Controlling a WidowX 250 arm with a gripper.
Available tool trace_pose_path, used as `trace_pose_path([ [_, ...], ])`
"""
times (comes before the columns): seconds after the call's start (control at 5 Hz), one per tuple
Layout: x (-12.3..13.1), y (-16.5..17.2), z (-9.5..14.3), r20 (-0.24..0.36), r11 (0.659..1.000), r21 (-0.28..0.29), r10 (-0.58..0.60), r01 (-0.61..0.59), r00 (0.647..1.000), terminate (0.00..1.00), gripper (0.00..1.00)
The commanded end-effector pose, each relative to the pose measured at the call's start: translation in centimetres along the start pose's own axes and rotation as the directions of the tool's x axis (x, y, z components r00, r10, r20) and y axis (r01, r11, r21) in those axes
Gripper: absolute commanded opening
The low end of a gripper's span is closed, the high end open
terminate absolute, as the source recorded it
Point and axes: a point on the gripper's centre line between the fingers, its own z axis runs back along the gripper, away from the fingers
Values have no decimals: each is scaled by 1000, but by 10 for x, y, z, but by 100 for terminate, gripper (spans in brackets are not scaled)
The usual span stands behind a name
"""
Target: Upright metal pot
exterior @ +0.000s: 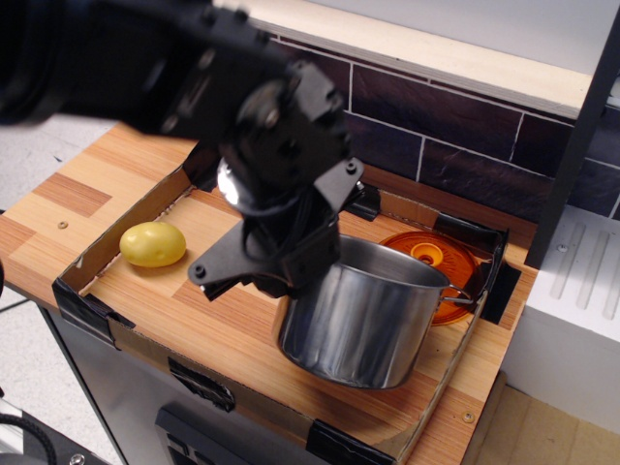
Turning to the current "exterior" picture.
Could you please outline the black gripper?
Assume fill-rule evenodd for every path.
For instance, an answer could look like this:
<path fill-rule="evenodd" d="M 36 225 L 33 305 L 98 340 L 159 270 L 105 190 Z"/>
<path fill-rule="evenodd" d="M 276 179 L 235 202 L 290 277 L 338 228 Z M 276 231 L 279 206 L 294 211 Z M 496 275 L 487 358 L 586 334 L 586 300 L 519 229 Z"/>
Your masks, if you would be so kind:
<path fill-rule="evenodd" d="M 362 174 L 361 161 L 345 160 L 288 203 L 242 211 L 242 221 L 189 266 L 189 279 L 209 300 L 238 283 L 275 298 L 297 294 L 339 260 L 339 212 L 360 195 Z"/>

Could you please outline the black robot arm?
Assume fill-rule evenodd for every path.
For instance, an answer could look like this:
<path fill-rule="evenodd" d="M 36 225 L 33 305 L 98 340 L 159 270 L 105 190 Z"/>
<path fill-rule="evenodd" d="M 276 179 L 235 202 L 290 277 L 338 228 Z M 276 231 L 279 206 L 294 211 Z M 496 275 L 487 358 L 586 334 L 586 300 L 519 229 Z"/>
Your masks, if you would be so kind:
<path fill-rule="evenodd" d="M 338 260 L 338 214 L 361 167 L 341 98 L 242 10 L 209 1 L 5 1 L 1 121 L 56 113 L 196 140 L 200 188 L 242 217 L 189 276 L 209 299 L 238 283 L 297 295 Z"/>

